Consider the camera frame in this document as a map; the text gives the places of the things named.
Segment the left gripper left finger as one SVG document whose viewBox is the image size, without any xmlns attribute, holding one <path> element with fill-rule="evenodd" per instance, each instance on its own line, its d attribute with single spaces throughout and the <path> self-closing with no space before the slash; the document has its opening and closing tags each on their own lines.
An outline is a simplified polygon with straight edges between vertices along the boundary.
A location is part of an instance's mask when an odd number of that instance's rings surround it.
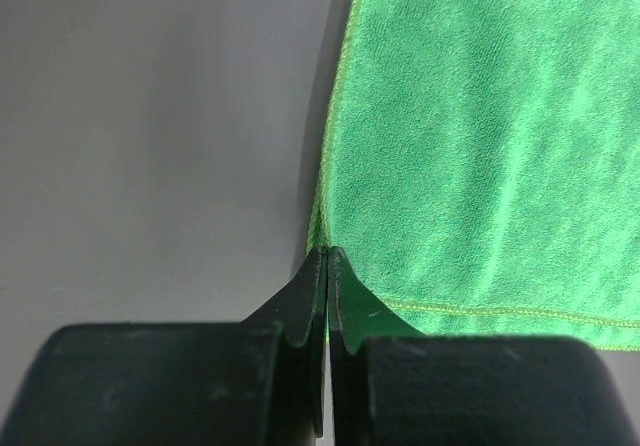
<svg viewBox="0 0 640 446">
<path fill-rule="evenodd" d="M 264 361 L 266 439 L 323 435 L 327 250 L 307 253 L 293 278 L 244 322 L 271 326 Z"/>
</svg>

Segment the green towel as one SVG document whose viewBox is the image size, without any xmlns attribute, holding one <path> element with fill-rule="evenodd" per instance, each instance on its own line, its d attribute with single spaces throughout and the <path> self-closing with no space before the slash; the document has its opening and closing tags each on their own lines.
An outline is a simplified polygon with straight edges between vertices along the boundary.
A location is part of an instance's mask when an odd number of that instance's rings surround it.
<svg viewBox="0 0 640 446">
<path fill-rule="evenodd" d="M 417 330 L 639 348 L 639 0 L 352 0 L 310 246 Z"/>
</svg>

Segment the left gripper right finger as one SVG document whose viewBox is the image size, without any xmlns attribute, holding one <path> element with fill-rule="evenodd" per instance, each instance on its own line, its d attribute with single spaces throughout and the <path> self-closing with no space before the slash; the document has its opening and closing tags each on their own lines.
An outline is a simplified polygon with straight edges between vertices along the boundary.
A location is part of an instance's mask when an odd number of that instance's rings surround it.
<svg viewBox="0 0 640 446">
<path fill-rule="evenodd" d="M 334 443 L 376 443 L 376 346 L 389 338 L 420 338 L 412 327 L 370 291 L 344 249 L 332 247 L 327 262 L 327 320 L 331 365 Z"/>
</svg>

